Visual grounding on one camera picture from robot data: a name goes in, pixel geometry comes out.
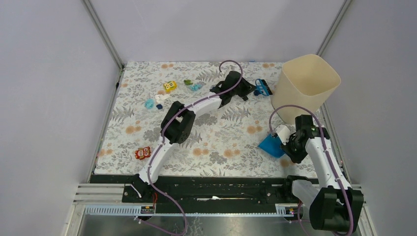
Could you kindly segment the blue hand brush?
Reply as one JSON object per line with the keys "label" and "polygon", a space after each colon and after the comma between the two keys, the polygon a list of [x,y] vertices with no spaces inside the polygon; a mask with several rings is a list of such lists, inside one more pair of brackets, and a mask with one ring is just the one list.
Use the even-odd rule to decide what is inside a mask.
{"label": "blue hand brush", "polygon": [[270,96],[272,95],[272,91],[270,87],[267,85],[267,82],[264,79],[257,79],[255,81],[256,89],[254,90],[255,96]]}

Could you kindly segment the blue dustpan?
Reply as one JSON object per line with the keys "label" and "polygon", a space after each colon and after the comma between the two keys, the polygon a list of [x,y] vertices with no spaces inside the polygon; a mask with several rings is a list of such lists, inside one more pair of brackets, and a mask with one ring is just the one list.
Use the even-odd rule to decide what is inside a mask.
{"label": "blue dustpan", "polygon": [[282,157],[285,152],[281,148],[282,141],[277,135],[268,134],[267,137],[259,143],[258,147],[275,158]]}

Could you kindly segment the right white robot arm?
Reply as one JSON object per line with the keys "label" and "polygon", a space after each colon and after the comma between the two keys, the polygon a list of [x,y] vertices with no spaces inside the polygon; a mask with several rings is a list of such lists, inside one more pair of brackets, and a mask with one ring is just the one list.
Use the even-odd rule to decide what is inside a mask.
{"label": "right white robot arm", "polygon": [[284,200],[297,199],[309,209],[311,226],[315,230],[352,234],[356,231],[364,196],[354,190],[343,176],[331,149],[326,128],[316,126],[311,115],[296,117],[296,131],[285,125],[275,129],[280,148],[292,162],[301,163],[309,156],[319,182],[319,188],[306,177],[288,176],[289,185],[282,189]]}

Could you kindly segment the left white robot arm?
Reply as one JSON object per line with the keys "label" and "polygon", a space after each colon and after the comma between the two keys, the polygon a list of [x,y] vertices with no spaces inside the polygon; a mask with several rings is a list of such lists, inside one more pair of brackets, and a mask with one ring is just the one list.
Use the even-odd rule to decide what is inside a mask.
{"label": "left white robot arm", "polygon": [[131,183],[134,196],[140,202],[147,202],[152,197],[151,183],[155,183],[166,159],[184,143],[192,130],[195,119],[227,105],[233,96],[244,101],[256,87],[246,81],[241,73],[230,71],[225,80],[220,81],[209,93],[188,105],[176,101],[169,108],[161,123],[161,136],[154,149],[141,147],[135,151],[139,159],[148,158],[147,164],[139,171],[138,180]]}

